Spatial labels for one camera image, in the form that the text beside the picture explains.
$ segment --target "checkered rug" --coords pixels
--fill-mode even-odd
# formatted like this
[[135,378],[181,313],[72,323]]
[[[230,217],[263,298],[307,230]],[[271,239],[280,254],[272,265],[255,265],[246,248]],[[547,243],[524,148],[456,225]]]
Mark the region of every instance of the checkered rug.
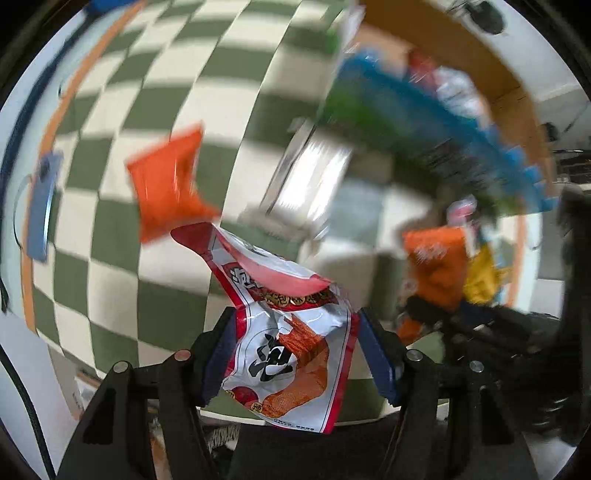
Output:
[[[261,201],[292,120],[313,118],[326,95],[344,5],[148,1],[108,45],[54,143],[64,160],[48,262],[33,268],[36,327],[50,346],[103,378],[116,361],[149,365],[189,347],[230,304],[205,262],[170,236],[139,243],[125,170],[131,155],[198,122],[205,135],[196,183],[222,211],[223,228],[341,283],[355,306],[394,302],[400,269],[381,253],[400,248],[393,227],[430,200],[392,188],[391,161],[353,161],[315,255],[238,222],[246,205]],[[358,348],[340,419],[376,417],[382,404]],[[251,416],[225,395],[209,409]]]

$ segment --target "blue object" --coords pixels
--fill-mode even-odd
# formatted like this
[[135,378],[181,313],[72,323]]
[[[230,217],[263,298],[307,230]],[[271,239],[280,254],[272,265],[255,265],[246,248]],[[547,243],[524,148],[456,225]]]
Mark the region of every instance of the blue object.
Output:
[[93,12],[103,14],[109,10],[129,5],[134,2],[135,0],[91,0],[88,4],[88,8]]
[[201,393],[205,404],[208,404],[209,401],[219,393],[220,385],[222,384],[224,373],[226,372],[226,367],[235,348],[236,310],[234,310],[232,317],[228,320],[224,331],[217,342],[215,350],[205,367]]
[[48,153],[35,172],[33,195],[29,206],[26,254],[39,262],[47,260],[47,229],[51,199],[60,171],[61,154]]
[[390,405],[398,405],[400,403],[400,392],[397,389],[396,382],[402,372],[397,372],[388,362],[363,310],[360,310],[358,315],[359,332],[357,340],[363,349],[363,354],[374,378],[378,393],[388,400]]
[[503,147],[496,128],[479,130],[415,85],[382,70],[373,56],[360,52],[344,61],[321,123],[360,135],[373,148],[456,182],[492,201],[498,213],[534,213],[553,204],[539,186],[539,171],[525,168],[521,147]]

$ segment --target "black cable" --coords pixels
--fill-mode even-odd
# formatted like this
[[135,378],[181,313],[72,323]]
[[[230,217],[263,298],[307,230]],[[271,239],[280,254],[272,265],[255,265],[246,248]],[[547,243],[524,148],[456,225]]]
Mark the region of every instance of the black cable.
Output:
[[21,199],[21,195],[22,195],[24,188],[32,182],[33,182],[33,175],[27,175],[21,180],[21,184],[18,186],[17,196],[14,200],[14,208],[12,210],[12,234],[14,235],[14,241],[17,243],[18,249],[21,252],[23,252],[22,244],[21,244],[21,241],[18,239],[18,235],[17,235],[17,223],[16,223],[17,207],[18,207],[18,201]]
[[56,480],[56,471],[53,468],[53,463],[51,462],[51,457],[49,456],[49,450],[47,449],[47,443],[45,441],[45,437],[43,436],[43,430],[41,429],[41,424],[39,423],[39,417],[37,417],[37,412],[35,411],[35,407],[33,406],[33,402],[31,401],[31,397],[29,397],[29,393],[25,388],[25,385],[22,383],[21,377],[18,376],[17,370],[14,368],[14,365],[8,358],[8,355],[0,345],[0,362],[2,362],[2,366],[6,373],[14,383],[18,394],[21,396],[22,403],[25,405],[27,409],[27,414],[29,415],[29,420],[31,421],[31,427],[33,427],[33,433],[35,434],[35,439],[37,440],[37,445],[39,446],[39,453],[41,454],[41,458],[43,460],[43,465],[45,465],[45,470],[47,472],[47,476],[49,480]]
[[581,111],[579,113],[577,113],[577,115],[574,117],[573,121],[571,123],[569,123],[569,125],[564,129],[564,131],[562,132],[562,135],[564,135],[566,132],[568,132],[574,125],[575,123],[579,120],[579,118],[581,118],[581,116],[587,111],[587,108],[589,107],[590,103],[587,101],[585,103],[585,106],[581,109]]

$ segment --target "white wall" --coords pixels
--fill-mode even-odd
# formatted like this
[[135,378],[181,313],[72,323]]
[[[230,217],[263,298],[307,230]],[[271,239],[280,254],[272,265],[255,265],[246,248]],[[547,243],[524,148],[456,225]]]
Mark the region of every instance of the white wall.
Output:
[[[70,414],[57,383],[48,347],[43,340],[27,329],[23,320],[10,313],[0,313],[0,344],[29,392],[57,471],[76,428],[76,421]],[[27,411],[17,389],[1,366],[0,417],[25,460],[37,475],[46,479],[47,474]]]
[[[441,9],[453,0],[430,0]],[[468,15],[461,22],[480,38],[521,80],[538,102],[555,97],[580,85],[566,63],[548,41],[516,10],[503,0],[489,0],[502,13],[505,31],[500,35],[483,33]]]

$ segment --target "orange snack bag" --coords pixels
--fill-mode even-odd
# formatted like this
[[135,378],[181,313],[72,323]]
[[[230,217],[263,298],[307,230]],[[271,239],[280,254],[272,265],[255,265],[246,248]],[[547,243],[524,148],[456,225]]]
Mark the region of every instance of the orange snack bag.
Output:
[[[467,276],[466,254],[462,228],[443,226],[403,234],[408,253],[410,280],[417,295],[433,305],[455,311],[460,306]],[[397,334],[405,345],[421,336],[422,324],[405,319]]]
[[201,145],[201,126],[149,150],[127,165],[138,195],[142,243],[195,220],[212,220],[219,211],[199,198],[193,170]]

